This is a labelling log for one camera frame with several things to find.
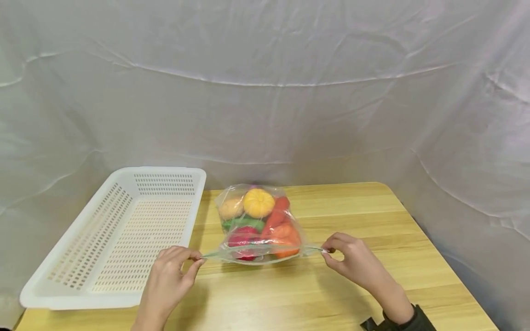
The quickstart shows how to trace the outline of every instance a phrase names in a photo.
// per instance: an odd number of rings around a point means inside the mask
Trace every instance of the wooden table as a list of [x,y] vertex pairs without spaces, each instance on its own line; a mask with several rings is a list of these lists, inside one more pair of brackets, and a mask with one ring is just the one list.
[[[385,185],[287,187],[291,210],[309,240],[333,232],[362,238],[438,331],[497,330],[442,256]],[[213,251],[223,240],[213,199],[203,194],[190,247]],[[29,309],[17,331],[128,330],[136,308],[86,311]],[[377,302],[328,269],[320,254],[264,267],[206,263],[166,330],[361,330]]]

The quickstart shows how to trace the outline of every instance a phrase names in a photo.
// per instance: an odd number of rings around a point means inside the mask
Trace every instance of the plastic bag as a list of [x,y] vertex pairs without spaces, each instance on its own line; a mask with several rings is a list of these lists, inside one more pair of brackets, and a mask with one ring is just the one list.
[[228,262],[260,265],[306,253],[306,238],[290,212],[285,192],[272,186],[239,184],[216,199],[225,239],[204,255]]

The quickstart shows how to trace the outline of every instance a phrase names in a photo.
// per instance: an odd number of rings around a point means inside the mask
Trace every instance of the basket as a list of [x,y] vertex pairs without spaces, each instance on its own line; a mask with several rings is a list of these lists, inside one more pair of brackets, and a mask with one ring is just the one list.
[[197,168],[112,173],[24,286],[22,306],[138,305],[159,251],[188,246],[205,180]]

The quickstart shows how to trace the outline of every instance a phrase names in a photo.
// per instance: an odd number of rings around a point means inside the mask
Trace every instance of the right hand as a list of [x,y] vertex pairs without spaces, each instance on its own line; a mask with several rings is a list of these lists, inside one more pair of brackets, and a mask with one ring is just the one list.
[[328,267],[370,292],[390,320],[404,324],[412,319],[414,309],[405,291],[364,241],[337,232],[322,248],[334,248],[344,254],[342,261],[335,260],[329,253],[322,253],[322,256]]
[[341,251],[344,255],[342,261],[335,260],[328,253],[322,253],[328,267],[374,296],[396,284],[381,261],[361,239],[336,232],[326,240],[322,248]]

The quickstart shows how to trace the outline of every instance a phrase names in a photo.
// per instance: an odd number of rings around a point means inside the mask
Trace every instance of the forearm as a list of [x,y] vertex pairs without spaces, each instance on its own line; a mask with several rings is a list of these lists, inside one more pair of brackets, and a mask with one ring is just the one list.
[[396,282],[380,286],[372,295],[391,321],[405,324],[414,316],[414,308],[405,290]]
[[163,331],[166,319],[137,316],[131,331]]

